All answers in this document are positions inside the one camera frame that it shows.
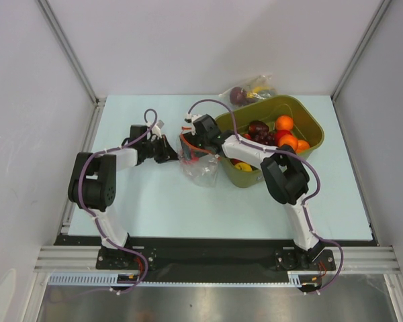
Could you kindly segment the clear zip bag orange seal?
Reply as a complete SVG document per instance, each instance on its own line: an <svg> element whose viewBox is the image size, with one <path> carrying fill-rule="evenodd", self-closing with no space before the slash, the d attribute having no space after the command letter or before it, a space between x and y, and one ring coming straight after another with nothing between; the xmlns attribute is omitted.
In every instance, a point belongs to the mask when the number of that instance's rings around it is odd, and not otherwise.
<svg viewBox="0 0 403 322"><path fill-rule="evenodd" d="M214 187L216 185L216 178L218 174L218 167L220 159L205 156L199 159L196 164L184 164L179 157L180 145L179 136L177 139L177 156L180 167L184 175L195 185L202 187Z"/></svg>

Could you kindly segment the small orange fake tangerine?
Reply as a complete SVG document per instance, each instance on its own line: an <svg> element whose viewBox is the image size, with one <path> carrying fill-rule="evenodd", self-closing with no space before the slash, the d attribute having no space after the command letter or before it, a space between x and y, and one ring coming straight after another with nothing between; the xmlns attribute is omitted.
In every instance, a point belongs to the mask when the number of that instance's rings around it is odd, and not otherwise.
<svg viewBox="0 0 403 322"><path fill-rule="evenodd" d="M292 134L285 134L284 136L280 137L277 146L279 148L281 148L282 146L289 146L294 151L296 151L298 149L298 138L296 138Z"/></svg>

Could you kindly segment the red fake apple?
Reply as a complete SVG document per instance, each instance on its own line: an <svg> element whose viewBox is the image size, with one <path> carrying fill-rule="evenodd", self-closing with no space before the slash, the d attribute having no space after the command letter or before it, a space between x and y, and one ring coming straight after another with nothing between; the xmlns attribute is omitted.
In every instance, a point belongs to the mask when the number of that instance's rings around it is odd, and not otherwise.
<svg viewBox="0 0 403 322"><path fill-rule="evenodd" d="M275 140L280 140L285 135L291 135L292 133L286 129L278 130L275 132Z"/></svg>
<svg viewBox="0 0 403 322"><path fill-rule="evenodd" d="M199 157L191 152L190 154L183 154L181 157L181 161L184 164L196 164L197 162L199 162Z"/></svg>

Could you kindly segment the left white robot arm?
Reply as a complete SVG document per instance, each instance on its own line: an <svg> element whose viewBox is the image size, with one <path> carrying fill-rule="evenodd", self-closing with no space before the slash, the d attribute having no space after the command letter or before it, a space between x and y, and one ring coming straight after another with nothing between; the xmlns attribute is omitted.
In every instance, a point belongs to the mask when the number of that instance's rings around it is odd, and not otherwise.
<svg viewBox="0 0 403 322"><path fill-rule="evenodd" d="M115 148L77 154L68 187L68 198L89 214L101 237L101 265L111 260L128 268L140 255L132 249L128 232L113 207L117 173L141 165L146 159L158 164L176 161L177 153L162 134L162 121L130 127L130 135Z"/></svg>

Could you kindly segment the dark purple fake grapes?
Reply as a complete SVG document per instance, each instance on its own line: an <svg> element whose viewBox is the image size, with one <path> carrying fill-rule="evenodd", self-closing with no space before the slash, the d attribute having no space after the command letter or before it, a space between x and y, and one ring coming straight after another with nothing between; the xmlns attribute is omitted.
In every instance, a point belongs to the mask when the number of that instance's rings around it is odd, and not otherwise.
<svg viewBox="0 0 403 322"><path fill-rule="evenodd" d="M257 133L245 133L246 139L266 146L275 145L275 134L272 131L259 131Z"/></svg>

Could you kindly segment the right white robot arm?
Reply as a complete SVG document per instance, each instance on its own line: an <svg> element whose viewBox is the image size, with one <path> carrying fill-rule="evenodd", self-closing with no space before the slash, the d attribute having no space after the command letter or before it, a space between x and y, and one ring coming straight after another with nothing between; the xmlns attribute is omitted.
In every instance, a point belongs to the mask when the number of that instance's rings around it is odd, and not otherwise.
<svg viewBox="0 0 403 322"><path fill-rule="evenodd" d="M317 236L310 221L307 200L310 176L307 170L313 167L297 155L293 148L280 148L252 142L235 130L221 131L210 115L188 113L185 121L190 128L181 134L184 154L191 156L194 150L203 156L240 160L261 170L271 197L284 205L294 231L297 263L304 269L312 269L320 262L324 244Z"/></svg>

